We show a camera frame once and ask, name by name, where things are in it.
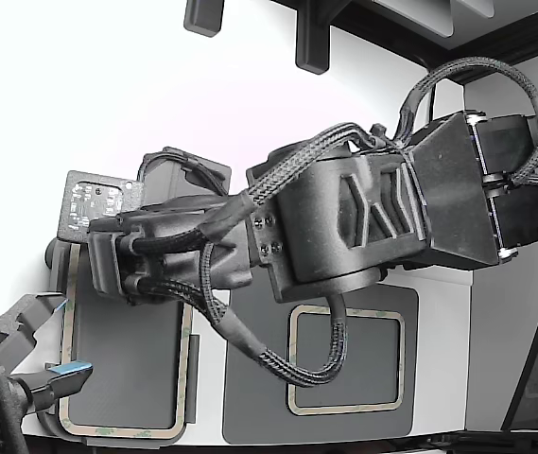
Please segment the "grey idle gripper finger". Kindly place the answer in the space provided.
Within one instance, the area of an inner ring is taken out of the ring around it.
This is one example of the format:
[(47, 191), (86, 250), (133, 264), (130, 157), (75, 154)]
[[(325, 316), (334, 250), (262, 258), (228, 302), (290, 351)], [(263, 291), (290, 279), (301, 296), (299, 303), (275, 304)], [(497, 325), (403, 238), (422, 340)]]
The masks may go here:
[(10, 392), (21, 412), (40, 412), (79, 393), (93, 370), (91, 363), (77, 360), (37, 373), (12, 375)]
[(34, 350), (36, 331), (67, 302), (59, 292), (26, 294), (0, 316), (0, 366), (7, 373)]

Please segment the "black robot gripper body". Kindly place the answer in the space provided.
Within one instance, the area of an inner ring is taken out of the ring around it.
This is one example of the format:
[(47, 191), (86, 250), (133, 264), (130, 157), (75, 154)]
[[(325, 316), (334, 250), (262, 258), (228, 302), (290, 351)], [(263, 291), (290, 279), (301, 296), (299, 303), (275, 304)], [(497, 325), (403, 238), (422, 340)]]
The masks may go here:
[(200, 228), (229, 201), (225, 177), (176, 148), (145, 155), (137, 180), (173, 164), (195, 193), (93, 220), (87, 244), (95, 290), (131, 304), (181, 299), (204, 306), (213, 289), (252, 281), (248, 235), (239, 222), (224, 237)]

